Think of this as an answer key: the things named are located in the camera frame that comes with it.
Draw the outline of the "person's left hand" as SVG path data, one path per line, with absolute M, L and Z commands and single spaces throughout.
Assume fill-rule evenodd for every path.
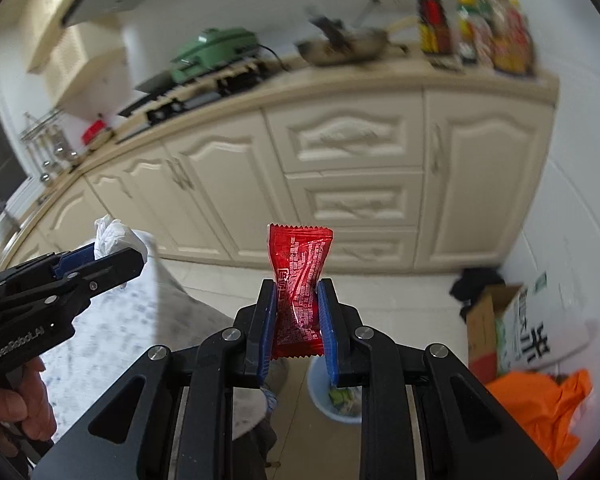
M 23 376 L 16 391 L 0 388 L 0 449 L 13 456 L 17 449 L 2 429 L 3 422 L 20 422 L 24 434 L 32 440 L 48 441 L 57 429 L 53 408 L 48 400 L 41 373 L 45 365 L 37 358 L 23 367 Z

